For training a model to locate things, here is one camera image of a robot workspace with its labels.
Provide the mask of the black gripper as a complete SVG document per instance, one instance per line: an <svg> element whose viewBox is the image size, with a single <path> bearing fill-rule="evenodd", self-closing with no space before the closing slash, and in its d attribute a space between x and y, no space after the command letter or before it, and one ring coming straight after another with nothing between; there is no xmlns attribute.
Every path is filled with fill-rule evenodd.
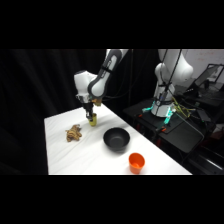
<svg viewBox="0 0 224 224"><path fill-rule="evenodd" d="M94 111L92 111L93 110L93 106L94 106L93 102L83 103L82 106L86 110L86 118L87 119L90 119L90 116L91 117L95 116Z"/></svg>

